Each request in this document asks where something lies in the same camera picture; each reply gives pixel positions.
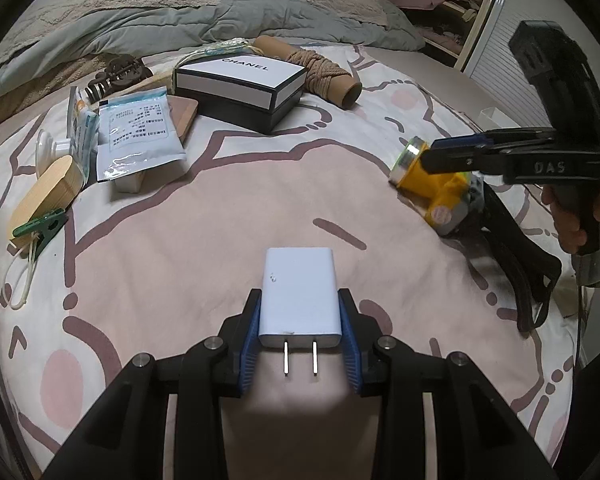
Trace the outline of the right hand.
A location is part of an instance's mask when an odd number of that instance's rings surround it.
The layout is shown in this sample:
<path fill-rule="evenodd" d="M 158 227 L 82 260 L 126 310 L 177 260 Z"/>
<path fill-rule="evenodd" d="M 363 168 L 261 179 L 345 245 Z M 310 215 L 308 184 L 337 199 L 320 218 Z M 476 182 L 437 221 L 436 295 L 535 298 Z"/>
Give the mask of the right hand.
<path fill-rule="evenodd" d="M 568 254 L 575 254 L 586 242 L 586 233 L 580 227 L 580 219 L 558 204 L 554 188 L 549 185 L 543 186 L 541 200 L 544 205 L 550 207 L 560 247 Z M 594 203 L 593 216 L 600 222 L 600 195 Z"/>

